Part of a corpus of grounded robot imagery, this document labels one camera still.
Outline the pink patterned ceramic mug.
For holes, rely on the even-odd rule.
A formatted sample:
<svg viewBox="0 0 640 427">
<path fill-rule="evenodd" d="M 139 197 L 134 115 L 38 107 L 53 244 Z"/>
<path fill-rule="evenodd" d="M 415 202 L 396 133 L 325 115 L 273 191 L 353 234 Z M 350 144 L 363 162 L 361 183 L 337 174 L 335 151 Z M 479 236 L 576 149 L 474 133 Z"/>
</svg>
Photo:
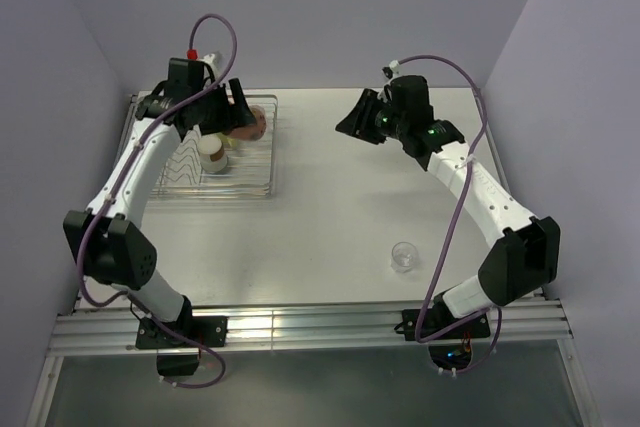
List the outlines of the pink patterned ceramic mug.
<svg viewBox="0 0 640 427">
<path fill-rule="evenodd" d="M 244 127 L 233 129 L 228 137 L 234 140 L 255 142 L 259 141 L 267 131 L 267 118 L 264 109 L 260 106 L 253 105 L 250 107 L 254 117 L 254 123 Z"/>
</svg>

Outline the pale yellow plastic mug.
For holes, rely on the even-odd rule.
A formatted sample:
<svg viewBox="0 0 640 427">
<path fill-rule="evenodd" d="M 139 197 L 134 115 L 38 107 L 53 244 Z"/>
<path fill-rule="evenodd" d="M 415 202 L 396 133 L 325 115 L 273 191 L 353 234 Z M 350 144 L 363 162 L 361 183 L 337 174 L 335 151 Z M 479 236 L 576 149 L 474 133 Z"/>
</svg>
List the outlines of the pale yellow plastic mug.
<svg viewBox="0 0 640 427">
<path fill-rule="evenodd" d="M 218 133 L 217 137 L 221 140 L 225 149 L 235 150 L 235 149 L 238 149 L 240 146 L 240 141 L 238 139 L 229 137 L 222 133 Z"/>
</svg>

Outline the brown metal-lined cup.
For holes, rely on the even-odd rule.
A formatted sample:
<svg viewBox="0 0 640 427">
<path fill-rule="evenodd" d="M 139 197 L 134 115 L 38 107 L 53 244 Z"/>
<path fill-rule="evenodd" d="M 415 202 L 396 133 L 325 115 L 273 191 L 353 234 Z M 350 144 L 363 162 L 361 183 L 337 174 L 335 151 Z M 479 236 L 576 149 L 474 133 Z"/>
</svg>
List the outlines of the brown metal-lined cup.
<svg viewBox="0 0 640 427">
<path fill-rule="evenodd" d="M 217 174 L 228 165 L 228 157 L 222 140 L 216 136 L 203 136 L 197 143 L 197 152 L 202 170 Z"/>
</svg>

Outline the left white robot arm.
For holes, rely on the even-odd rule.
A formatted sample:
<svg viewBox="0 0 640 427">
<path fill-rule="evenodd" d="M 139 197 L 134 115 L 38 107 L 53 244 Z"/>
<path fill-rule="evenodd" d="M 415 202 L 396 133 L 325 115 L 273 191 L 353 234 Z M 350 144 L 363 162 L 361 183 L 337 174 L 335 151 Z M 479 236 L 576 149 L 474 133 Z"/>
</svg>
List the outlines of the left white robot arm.
<svg viewBox="0 0 640 427">
<path fill-rule="evenodd" d="M 254 128 L 256 116 L 239 80 L 223 80 L 214 54 L 190 51 L 169 62 L 166 79 L 138 102 L 126 146 L 105 186 L 82 211 L 71 210 L 63 230 L 81 279 L 110 286 L 142 310 L 142 327 L 172 346 L 195 333 L 189 299 L 157 271 L 157 249 L 142 233 L 150 194 L 167 160 L 187 134 L 227 134 Z"/>
</svg>

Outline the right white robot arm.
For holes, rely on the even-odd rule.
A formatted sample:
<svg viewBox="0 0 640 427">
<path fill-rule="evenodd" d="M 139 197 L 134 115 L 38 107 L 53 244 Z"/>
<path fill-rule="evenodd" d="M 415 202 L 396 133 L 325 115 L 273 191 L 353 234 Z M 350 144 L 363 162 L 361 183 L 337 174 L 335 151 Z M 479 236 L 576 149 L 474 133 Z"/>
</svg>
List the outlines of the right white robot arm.
<svg viewBox="0 0 640 427">
<path fill-rule="evenodd" d="M 467 143 L 450 121 L 436 118 L 425 78 L 400 76 L 380 92 L 365 89 L 335 129 L 374 145 L 399 141 L 456 197 L 454 212 L 467 212 L 490 248 L 471 278 L 441 294 L 429 286 L 414 323 L 417 342 L 455 336 L 487 310 L 505 307 L 556 279 L 558 223 L 519 204 L 476 161 L 476 145 Z"/>
</svg>

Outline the small clear plastic glass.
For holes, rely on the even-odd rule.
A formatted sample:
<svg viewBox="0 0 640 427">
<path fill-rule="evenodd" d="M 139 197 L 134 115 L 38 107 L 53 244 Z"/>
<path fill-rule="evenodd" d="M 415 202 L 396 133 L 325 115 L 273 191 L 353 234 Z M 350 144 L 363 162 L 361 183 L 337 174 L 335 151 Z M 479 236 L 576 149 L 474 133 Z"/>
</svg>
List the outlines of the small clear plastic glass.
<svg viewBox="0 0 640 427">
<path fill-rule="evenodd" d="M 397 273 L 407 273 L 419 264 L 417 248 L 409 242 L 398 242 L 391 250 L 390 266 Z"/>
</svg>

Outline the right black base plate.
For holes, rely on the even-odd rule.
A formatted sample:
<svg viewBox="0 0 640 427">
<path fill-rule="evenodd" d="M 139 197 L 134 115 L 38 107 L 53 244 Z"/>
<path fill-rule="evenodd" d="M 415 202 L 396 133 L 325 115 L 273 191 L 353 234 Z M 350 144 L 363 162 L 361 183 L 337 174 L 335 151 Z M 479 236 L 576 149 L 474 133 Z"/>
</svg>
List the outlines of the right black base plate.
<svg viewBox="0 0 640 427">
<path fill-rule="evenodd" d="M 401 322 L 394 327 L 394 332 L 402 335 L 406 341 L 413 342 L 415 340 L 415 327 L 418 316 L 418 309 L 402 310 Z M 456 318 L 453 317 L 446 308 L 430 308 L 423 320 L 420 334 L 422 337 L 426 337 L 449 327 L 455 321 Z M 489 338 L 490 335 L 489 320 L 487 315 L 483 314 L 455 329 L 445 332 L 442 336 L 438 337 L 438 340 L 462 340 L 463 338 L 485 339 Z"/>
</svg>

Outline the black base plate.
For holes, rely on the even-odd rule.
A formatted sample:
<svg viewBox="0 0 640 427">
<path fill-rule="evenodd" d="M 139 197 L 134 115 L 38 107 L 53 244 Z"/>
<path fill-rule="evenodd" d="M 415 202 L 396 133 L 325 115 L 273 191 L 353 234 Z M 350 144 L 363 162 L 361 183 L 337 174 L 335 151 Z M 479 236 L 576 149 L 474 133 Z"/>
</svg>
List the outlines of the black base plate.
<svg viewBox="0 0 640 427">
<path fill-rule="evenodd" d="M 143 318 L 138 326 L 135 348 L 168 350 L 201 346 L 223 347 L 226 342 L 227 320 L 225 316 L 200 316 L 179 324 Z"/>
<path fill-rule="evenodd" d="M 402 335 L 406 341 L 413 342 L 415 340 L 415 327 L 418 316 L 418 309 L 402 310 L 401 322 L 394 327 L 394 332 Z M 453 317 L 446 308 L 430 308 L 423 320 L 420 334 L 422 337 L 426 337 L 449 327 L 455 321 L 456 318 Z M 489 338 L 490 335 L 489 320 L 487 315 L 483 314 L 455 329 L 445 332 L 442 336 L 438 337 L 438 340 L 462 340 L 463 338 L 485 339 Z"/>
</svg>

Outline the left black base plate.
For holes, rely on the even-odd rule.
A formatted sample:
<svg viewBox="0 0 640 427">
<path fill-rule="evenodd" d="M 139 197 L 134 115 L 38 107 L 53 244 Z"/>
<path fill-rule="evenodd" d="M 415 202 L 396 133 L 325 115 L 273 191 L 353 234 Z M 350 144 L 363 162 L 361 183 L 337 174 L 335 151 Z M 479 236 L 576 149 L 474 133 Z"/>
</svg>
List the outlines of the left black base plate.
<svg viewBox="0 0 640 427">
<path fill-rule="evenodd" d="M 143 318 L 138 326 L 135 348 L 168 350 L 201 346 L 223 347 L 226 342 L 227 320 L 225 316 L 200 316 L 179 324 Z"/>
</svg>

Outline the aluminium rail frame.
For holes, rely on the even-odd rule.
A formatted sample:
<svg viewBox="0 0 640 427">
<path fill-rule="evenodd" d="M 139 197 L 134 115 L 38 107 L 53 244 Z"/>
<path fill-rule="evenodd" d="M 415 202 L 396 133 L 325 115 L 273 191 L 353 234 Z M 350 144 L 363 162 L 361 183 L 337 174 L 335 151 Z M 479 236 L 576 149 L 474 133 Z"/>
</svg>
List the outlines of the aluminium rail frame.
<svg viewBox="0 0 640 427">
<path fill-rule="evenodd" d="M 224 348 L 334 348 L 406 341 L 394 332 L 401 311 L 420 311 L 430 285 L 438 294 L 474 276 L 489 246 L 456 197 L 388 139 L 374 145 L 335 131 L 363 90 L 258 89 L 278 99 L 274 179 L 260 199 L 152 201 L 141 231 L 157 249 L 156 269 L 186 296 L 194 317 L 225 316 Z M 477 96 L 463 89 L 429 91 L 438 119 L 469 133 Z M 419 264 L 397 273 L 392 247 L 412 243 Z M 126 304 L 112 287 L 80 278 L 81 309 L 55 329 L 55 351 L 103 355 L 129 338 L 116 326 Z M 566 338 L 556 301 L 540 289 L 484 314 L 491 335 L 506 340 Z"/>
</svg>

